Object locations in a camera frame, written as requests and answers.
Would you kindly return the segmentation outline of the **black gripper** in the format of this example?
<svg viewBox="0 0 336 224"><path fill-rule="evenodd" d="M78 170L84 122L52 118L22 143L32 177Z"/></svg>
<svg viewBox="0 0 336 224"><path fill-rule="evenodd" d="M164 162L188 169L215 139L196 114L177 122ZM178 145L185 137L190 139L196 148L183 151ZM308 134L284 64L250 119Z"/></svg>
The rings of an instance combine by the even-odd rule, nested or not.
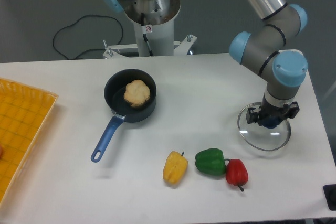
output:
<svg viewBox="0 0 336 224"><path fill-rule="evenodd" d="M280 124L287 119L294 119L299 112L299 104L294 101L282 107L263 103L261 106L250 106L246 112L247 124Z"/></svg>

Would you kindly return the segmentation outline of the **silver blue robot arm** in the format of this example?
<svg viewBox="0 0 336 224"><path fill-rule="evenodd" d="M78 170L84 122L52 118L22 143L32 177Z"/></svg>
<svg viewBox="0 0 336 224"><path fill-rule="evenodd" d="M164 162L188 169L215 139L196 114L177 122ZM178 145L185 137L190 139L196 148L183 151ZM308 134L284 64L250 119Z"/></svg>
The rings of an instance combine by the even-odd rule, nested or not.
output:
<svg viewBox="0 0 336 224"><path fill-rule="evenodd" d="M247 123L273 129L299 112L294 98L308 63L301 53L282 48L305 28L308 18L302 7L286 0L248 1L264 25L255 34L239 33L229 46L229 55L267 82L260 108L247 110ZM133 22L139 56L170 56L182 49L174 46L173 35L180 0L104 2Z"/></svg>

